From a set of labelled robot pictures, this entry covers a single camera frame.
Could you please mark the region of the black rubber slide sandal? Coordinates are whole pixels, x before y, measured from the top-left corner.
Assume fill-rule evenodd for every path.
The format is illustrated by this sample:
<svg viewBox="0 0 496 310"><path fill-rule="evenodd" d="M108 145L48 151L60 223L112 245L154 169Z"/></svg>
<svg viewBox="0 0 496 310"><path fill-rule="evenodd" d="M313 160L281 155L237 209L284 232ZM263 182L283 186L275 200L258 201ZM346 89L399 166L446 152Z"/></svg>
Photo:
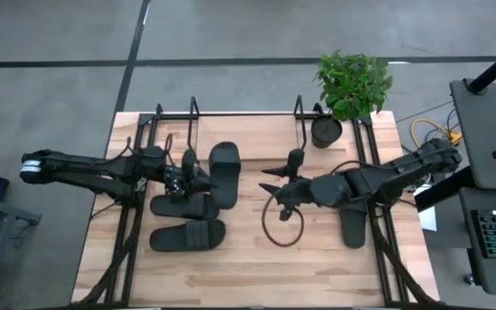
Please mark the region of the black rubber slide sandal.
<svg viewBox="0 0 496 310"><path fill-rule="evenodd" d="M358 249L365 244L367 208L363 203L345 204L338 210L345 245Z"/></svg>
<svg viewBox="0 0 496 310"><path fill-rule="evenodd" d="M235 206L239 195L239 174L241 160L239 149L230 141L215 145L208 158L210 182L213 184L210 195L221 209Z"/></svg>
<svg viewBox="0 0 496 310"><path fill-rule="evenodd" d="M218 247L225 236L223 221L195 220L154 230L149 245L161 252L210 251Z"/></svg>
<svg viewBox="0 0 496 310"><path fill-rule="evenodd" d="M211 220L220 214L220 207L207 194L195 194L181 201L173 201L168 195L157 195L150 201L150 210L158 216L191 220Z"/></svg>

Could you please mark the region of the black metal rig frame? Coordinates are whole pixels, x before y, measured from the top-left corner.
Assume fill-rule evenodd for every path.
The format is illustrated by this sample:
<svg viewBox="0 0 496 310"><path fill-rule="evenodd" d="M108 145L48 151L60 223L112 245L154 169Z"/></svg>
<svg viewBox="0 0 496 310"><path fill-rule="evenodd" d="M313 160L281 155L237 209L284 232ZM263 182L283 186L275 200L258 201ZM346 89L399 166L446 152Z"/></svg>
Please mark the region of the black metal rig frame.
<svg viewBox="0 0 496 310"><path fill-rule="evenodd" d="M139 115L120 113L115 118L108 155L116 155L127 138L163 145L173 138L171 155L179 161L188 146L195 149L196 120L164 114L139 127ZM316 177L335 166L355 165L358 154L350 123L341 138L320 150L310 141L310 120L304 120L306 157L301 174ZM96 198L72 298L83 299L109 266L119 222L139 223L135 256L127 259L116 278L115 297L132 307L380 307L384 300L371 241L357 250L344 245L338 215L329 208L302 207L302 216L287 222L260 183L281 185L282 179L262 173L282 166L274 161L242 159L239 198L234 208L220 212L226 236L214 250L156 252L151 233L178 224L176 218L154 215L149 208L121 211L110 198Z"/></svg>

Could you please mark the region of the wooden shelf black metal frame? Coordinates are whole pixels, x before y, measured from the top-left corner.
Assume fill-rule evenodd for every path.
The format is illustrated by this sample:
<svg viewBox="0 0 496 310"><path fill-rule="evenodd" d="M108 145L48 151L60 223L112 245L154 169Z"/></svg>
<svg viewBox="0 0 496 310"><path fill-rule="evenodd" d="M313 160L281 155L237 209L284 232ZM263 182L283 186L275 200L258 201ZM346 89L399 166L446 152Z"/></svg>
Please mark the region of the wooden shelf black metal frame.
<svg viewBox="0 0 496 310"><path fill-rule="evenodd" d="M214 146L232 142L243 160L283 160L290 150L305 147L303 121L301 96L290 111L202 112L196 116L195 151L208 161Z"/></svg>

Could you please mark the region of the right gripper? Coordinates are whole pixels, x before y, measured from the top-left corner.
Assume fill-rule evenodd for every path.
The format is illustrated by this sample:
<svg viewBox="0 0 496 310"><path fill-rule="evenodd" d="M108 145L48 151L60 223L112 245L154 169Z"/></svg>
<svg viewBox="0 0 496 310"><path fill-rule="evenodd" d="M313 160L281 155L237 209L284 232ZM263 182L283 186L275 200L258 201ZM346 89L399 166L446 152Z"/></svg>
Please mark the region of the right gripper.
<svg viewBox="0 0 496 310"><path fill-rule="evenodd" d="M262 173L277 177L290 177L291 169L287 166L263 169ZM301 204L314 203L313 194L310 190L311 180L302 178L282 187L272 184L260 183L258 186L276 197L278 205L283 205L279 220L289 220L293 213L300 214Z"/></svg>

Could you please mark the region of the grey desk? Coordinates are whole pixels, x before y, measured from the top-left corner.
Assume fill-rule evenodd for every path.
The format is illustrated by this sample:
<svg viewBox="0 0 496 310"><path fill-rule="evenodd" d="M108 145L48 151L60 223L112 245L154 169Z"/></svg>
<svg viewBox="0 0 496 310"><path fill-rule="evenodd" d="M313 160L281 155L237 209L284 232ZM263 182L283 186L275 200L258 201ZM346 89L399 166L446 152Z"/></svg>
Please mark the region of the grey desk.
<svg viewBox="0 0 496 310"><path fill-rule="evenodd" d="M496 190L496 84L481 95L468 91L462 80L449 83L477 187Z"/></svg>

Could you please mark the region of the green plant in black pot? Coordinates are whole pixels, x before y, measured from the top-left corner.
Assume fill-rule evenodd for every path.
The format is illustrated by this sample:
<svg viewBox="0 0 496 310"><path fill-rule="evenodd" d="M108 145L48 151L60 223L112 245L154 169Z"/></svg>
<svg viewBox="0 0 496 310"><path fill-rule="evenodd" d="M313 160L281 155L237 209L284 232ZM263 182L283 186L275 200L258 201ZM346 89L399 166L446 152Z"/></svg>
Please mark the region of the green plant in black pot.
<svg viewBox="0 0 496 310"><path fill-rule="evenodd" d="M344 121L381 112L393 85L388 62L365 54L343 55L340 51L320 57L314 80L321 88L319 99L327 108L311 126L312 143L319 149L341 137Z"/></svg>

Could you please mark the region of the white paper sheet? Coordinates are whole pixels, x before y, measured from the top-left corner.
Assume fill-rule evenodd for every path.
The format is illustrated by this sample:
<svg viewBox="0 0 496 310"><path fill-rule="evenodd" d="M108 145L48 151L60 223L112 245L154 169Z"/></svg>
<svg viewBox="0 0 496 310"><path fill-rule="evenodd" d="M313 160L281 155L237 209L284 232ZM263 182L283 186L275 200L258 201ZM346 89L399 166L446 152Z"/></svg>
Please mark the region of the white paper sheet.
<svg viewBox="0 0 496 310"><path fill-rule="evenodd" d="M437 217L436 209L434 207L419 211L418 218L423 230L431 232L437 231Z"/></svg>

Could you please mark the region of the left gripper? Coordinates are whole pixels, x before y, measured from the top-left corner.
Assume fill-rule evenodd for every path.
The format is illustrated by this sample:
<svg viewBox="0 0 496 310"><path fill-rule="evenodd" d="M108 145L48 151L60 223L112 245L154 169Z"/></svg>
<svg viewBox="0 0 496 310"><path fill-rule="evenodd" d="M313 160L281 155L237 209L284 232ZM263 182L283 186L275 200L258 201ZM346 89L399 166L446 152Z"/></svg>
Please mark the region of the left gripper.
<svg viewBox="0 0 496 310"><path fill-rule="evenodd" d="M189 186L195 178L196 164L184 164L182 167L167 165L164 169L164 191L172 202L180 202L188 195ZM203 170L196 174L197 192L210 192L216 188L210 176Z"/></svg>

